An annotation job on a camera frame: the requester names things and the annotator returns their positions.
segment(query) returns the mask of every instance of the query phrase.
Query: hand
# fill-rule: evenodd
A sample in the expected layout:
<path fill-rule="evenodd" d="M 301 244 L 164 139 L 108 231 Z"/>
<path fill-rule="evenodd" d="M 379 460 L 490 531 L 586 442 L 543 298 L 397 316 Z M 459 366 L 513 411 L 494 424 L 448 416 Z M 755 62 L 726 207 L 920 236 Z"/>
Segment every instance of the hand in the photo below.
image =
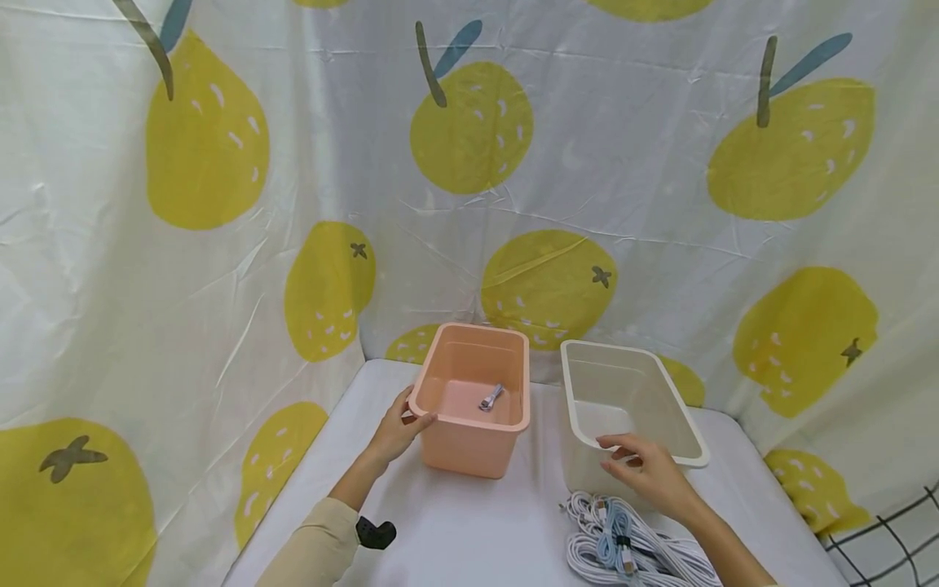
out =
<path fill-rule="evenodd" d="M 408 396 L 412 389 L 414 386 L 409 385 L 394 399 L 394 403 L 378 424 L 375 436 L 362 453 L 363 456 L 373 458 L 382 468 L 401 456 L 418 434 L 437 421 L 436 413 L 426 413 L 420 418 L 412 414 L 404 415 L 408 411 Z"/>
<path fill-rule="evenodd" d="M 619 447 L 611 460 L 601 464 L 603 470 L 660 513 L 687 526 L 702 508 L 707 508 L 665 447 L 635 434 L 601 436 L 596 441 L 603 448 Z M 633 458 L 619 462 L 627 456 Z"/>

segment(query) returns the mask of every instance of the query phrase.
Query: pink plastic bin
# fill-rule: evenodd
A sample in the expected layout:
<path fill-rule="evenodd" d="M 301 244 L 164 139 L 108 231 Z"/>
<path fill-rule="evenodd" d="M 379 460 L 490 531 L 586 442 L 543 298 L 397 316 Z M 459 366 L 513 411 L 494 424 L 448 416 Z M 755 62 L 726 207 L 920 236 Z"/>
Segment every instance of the pink plastic bin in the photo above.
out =
<path fill-rule="evenodd" d="M 479 409 L 499 383 L 492 411 Z M 421 434 L 428 467 L 500 479 L 531 420 L 529 341 L 524 334 L 451 322 L 437 330 L 408 400 L 416 416 L 438 414 Z"/>

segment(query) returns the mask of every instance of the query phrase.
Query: left hand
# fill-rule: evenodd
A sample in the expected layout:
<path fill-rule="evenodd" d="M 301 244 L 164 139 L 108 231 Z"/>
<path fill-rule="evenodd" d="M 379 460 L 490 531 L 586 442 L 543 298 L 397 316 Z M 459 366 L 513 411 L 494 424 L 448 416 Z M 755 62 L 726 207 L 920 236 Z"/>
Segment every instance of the left hand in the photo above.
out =
<path fill-rule="evenodd" d="M 368 455 L 373 458 L 381 467 L 387 467 L 389 463 L 401 456 L 418 434 L 437 421 L 437 414 L 432 412 L 420 418 L 412 414 L 404 415 L 408 411 L 408 396 L 412 389 L 414 386 L 409 385 L 394 399 L 394 403 L 378 424 L 375 436 L 362 453 L 364 456 Z"/>

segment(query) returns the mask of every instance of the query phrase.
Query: white plastic bin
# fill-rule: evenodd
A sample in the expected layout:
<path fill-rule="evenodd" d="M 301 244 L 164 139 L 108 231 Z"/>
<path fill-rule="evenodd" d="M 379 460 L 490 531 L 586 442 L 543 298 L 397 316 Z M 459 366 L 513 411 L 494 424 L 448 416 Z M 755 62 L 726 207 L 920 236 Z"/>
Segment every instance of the white plastic bin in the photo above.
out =
<path fill-rule="evenodd" d="M 596 437 L 634 432 L 669 449 L 685 469 L 711 459 L 665 365 L 639 348 L 579 340 L 561 344 L 564 371 L 562 466 L 571 491 L 614 495 L 639 509 L 639 497 L 600 468 L 610 450 Z"/>

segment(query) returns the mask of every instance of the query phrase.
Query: plastic bin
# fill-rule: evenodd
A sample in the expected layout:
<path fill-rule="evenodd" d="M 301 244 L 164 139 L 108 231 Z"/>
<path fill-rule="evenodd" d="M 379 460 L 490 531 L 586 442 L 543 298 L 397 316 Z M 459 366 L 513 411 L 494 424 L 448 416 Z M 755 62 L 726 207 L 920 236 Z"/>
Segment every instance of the plastic bin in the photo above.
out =
<path fill-rule="evenodd" d="M 578 340 L 561 344 L 564 373 L 562 466 L 571 491 L 621 497 L 649 509 L 600 468 L 610 450 L 596 437 L 634 432 L 669 449 L 684 469 L 705 467 L 707 445 L 665 366 L 653 353 Z"/>
<path fill-rule="evenodd" d="M 479 404 L 496 385 L 505 391 L 489 412 Z M 529 341 L 514 331 L 443 324 L 408 400 L 416 416 L 438 414 L 421 434 L 428 467 L 499 479 L 518 435 L 531 420 Z"/>

